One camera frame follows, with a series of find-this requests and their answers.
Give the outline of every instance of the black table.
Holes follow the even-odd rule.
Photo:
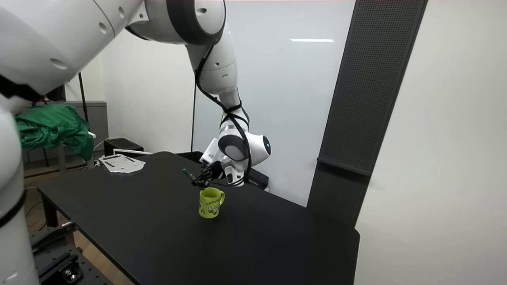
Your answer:
[[[220,214],[203,219],[182,173],[197,163],[140,160],[132,174],[96,167],[40,185],[48,222],[58,209],[137,284],[353,284],[354,229],[249,185],[219,187]]]

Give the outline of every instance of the black box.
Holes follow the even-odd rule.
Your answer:
[[[113,155],[113,149],[122,149],[122,150],[130,150],[130,151],[140,151],[143,152],[144,148],[134,142],[129,141],[126,138],[112,138],[106,139],[104,141],[104,155],[109,156]],[[125,156],[135,158],[142,156],[142,154],[134,154],[134,153],[122,153]]]

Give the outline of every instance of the wooden floor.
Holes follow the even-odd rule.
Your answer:
[[[49,167],[43,171],[52,170],[56,167]],[[79,168],[68,170],[68,172],[80,171]],[[59,177],[60,173],[50,173],[40,176],[35,176],[25,179],[25,186],[27,187],[27,199],[25,202],[25,215],[28,231],[34,232],[46,226],[46,219],[44,218],[44,208],[42,206],[42,199],[40,194],[35,188],[38,183],[48,181]],[[64,216],[58,213],[58,221],[60,224],[65,223],[67,220]],[[113,284],[116,285],[130,285],[132,282],[120,272],[94,245],[92,245],[80,232],[74,233],[74,240],[76,246],[83,249],[83,255],[97,267],[104,276],[106,276]]]

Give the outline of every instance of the green mug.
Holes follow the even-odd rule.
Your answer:
[[[217,188],[208,187],[199,195],[199,215],[212,219],[219,215],[220,205],[225,200],[225,193]]]

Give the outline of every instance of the white wall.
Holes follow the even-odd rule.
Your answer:
[[[355,1],[227,2],[250,131],[272,155],[254,168],[270,192],[306,205]],[[290,39],[332,39],[297,43]],[[194,149],[219,134],[221,109],[196,98]]]
[[[98,55],[81,71],[87,101],[103,100],[100,62],[100,55]],[[65,96],[67,101],[82,100],[78,76],[65,84]]]
[[[507,283],[503,0],[429,0],[357,230],[356,284]]]
[[[110,136],[127,137],[151,152],[189,151],[194,76],[184,46],[123,31],[100,58]]]

